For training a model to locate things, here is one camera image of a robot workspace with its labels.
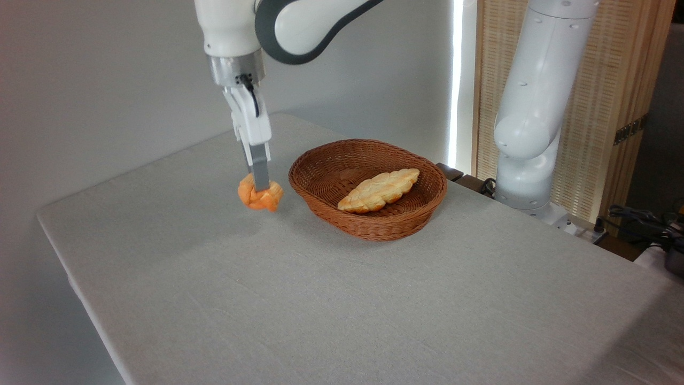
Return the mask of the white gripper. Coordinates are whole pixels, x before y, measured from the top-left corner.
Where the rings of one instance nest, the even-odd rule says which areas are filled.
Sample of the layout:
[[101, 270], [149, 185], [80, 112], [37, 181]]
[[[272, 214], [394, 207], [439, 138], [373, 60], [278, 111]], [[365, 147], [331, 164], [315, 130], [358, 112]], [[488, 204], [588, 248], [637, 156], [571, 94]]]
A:
[[231, 109], [233, 127], [241, 143], [246, 166], [252, 173], [254, 190], [268, 190], [269, 149], [266, 142], [272, 139], [272, 131], [264, 98], [256, 86], [249, 90], [245, 85], [225, 87], [224, 97]]

